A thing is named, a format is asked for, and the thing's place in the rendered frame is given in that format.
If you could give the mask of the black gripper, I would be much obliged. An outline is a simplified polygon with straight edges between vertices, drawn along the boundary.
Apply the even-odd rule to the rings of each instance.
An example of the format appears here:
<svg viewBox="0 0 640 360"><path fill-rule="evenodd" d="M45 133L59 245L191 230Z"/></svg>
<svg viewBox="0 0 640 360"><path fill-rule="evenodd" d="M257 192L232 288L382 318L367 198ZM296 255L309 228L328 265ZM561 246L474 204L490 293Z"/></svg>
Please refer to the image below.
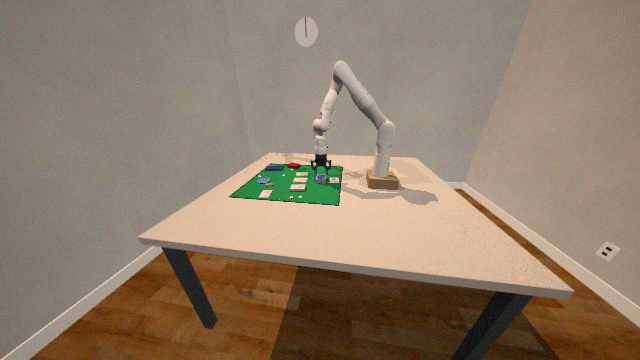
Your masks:
<svg viewBox="0 0 640 360"><path fill-rule="evenodd" d="M322 160L319 160L319 159L322 159ZM315 167L313 166L314 162L316 163L316 165L318 164ZM327 167L327 165L326 165L327 162L329 164L329 167ZM324 166L325 167L326 176L327 176L328 175L328 170L331 169L331 160L327 160L327 154L324 154L324 155L315 154L315 160L311 160L311 169L314 170L314 174L315 175L317 175L317 167L318 166Z"/></svg>

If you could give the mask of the white printed card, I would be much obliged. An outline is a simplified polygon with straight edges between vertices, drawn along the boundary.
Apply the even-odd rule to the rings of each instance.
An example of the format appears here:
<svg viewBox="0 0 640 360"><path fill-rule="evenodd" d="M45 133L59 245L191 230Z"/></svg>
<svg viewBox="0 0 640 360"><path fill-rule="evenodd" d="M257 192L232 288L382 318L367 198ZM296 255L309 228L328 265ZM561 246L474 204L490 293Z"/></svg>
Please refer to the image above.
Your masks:
<svg viewBox="0 0 640 360"><path fill-rule="evenodd" d="M269 198L273 190L263 190L258 198Z"/></svg>

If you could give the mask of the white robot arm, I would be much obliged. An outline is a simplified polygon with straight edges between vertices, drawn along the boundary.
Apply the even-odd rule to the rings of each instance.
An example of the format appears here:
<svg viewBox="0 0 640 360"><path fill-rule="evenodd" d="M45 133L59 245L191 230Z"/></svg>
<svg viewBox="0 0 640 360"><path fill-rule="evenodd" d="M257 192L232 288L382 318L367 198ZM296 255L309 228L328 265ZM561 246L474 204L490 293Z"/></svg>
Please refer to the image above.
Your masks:
<svg viewBox="0 0 640 360"><path fill-rule="evenodd" d="M330 126L331 114L338 94L342 86L345 85L355 105L373 122L377 130L380 128L378 130L372 175L380 178L388 177L391 149L396 130L395 125L383 115L372 96L357 80L348 64L338 61L334 65L332 76L329 92L320 110L322 119L316 119L313 122L315 154L327 154L328 147L326 146L326 136L323 135L323 132L326 132Z"/></svg>

